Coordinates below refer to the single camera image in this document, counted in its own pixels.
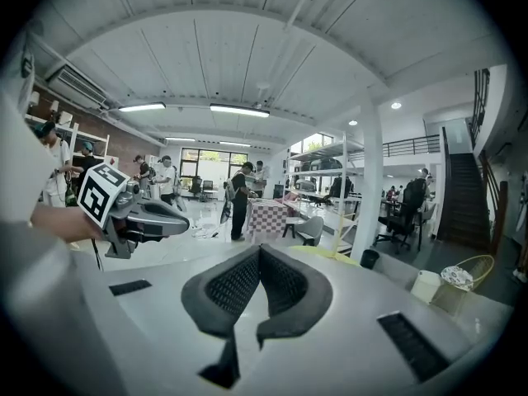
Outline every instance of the black grille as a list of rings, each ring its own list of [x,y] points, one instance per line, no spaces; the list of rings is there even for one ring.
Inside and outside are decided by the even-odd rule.
[[[114,296],[120,296],[135,292],[136,290],[146,289],[150,286],[152,285],[149,282],[147,282],[145,279],[141,279],[108,287],[110,288],[110,291]]]
[[[290,309],[306,294],[306,277],[278,258],[261,252],[260,271],[270,317]]]
[[[429,380],[447,368],[442,354],[403,316],[393,313],[378,318],[405,361],[420,381]]]
[[[245,310],[258,286],[258,252],[211,280],[207,296],[221,309],[237,318]]]

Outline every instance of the recessed light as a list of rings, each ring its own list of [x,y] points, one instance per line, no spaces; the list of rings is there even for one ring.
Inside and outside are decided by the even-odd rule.
[[[220,141],[222,145],[237,145],[239,147],[251,147],[250,144],[241,144],[239,142],[226,142],[226,141]]]
[[[128,107],[120,107],[119,111],[127,112],[127,111],[142,111],[142,110],[159,110],[164,109],[165,104],[162,102],[153,102],[149,104],[141,104],[139,106],[128,106]]]
[[[209,108],[211,111],[233,113],[234,115],[248,115],[257,117],[268,117],[270,115],[270,112],[266,110],[248,109],[247,107],[238,106],[226,106],[225,104],[210,104]]]
[[[167,141],[192,141],[192,142],[196,141],[196,139],[194,138],[173,138],[172,136],[168,136],[165,139]]]

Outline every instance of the column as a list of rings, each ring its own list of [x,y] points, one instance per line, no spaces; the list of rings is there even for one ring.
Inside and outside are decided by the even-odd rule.
[[[361,213],[351,259],[359,261],[363,251],[374,242],[380,215],[381,189],[383,187],[383,141],[380,114],[365,90],[359,95],[360,125],[365,136],[365,171],[363,176]]]

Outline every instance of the white chair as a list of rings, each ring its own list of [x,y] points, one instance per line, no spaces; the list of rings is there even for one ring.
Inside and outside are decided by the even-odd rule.
[[[302,224],[297,224],[295,231],[304,240],[303,245],[317,247],[323,234],[323,225],[323,218],[316,215]]]

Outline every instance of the black office chair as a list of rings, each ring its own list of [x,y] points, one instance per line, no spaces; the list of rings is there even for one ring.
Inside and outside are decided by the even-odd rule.
[[[189,192],[194,194],[195,197],[198,194],[201,194],[201,178],[199,176],[194,176],[192,178],[191,189]]]
[[[378,242],[396,243],[397,254],[399,254],[399,249],[402,247],[410,249],[411,245],[406,241],[414,230],[413,219],[420,206],[421,204],[411,200],[411,191],[406,189],[403,192],[403,203],[399,213],[397,215],[388,215],[387,217],[378,217],[378,221],[387,226],[387,232],[392,232],[392,234],[378,234],[373,246],[376,246]]]
[[[213,190],[213,181],[203,181],[202,186],[201,186],[200,201],[207,202],[209,200],[209,194],[207,194],[205,191],[212,191],[212,190]]]

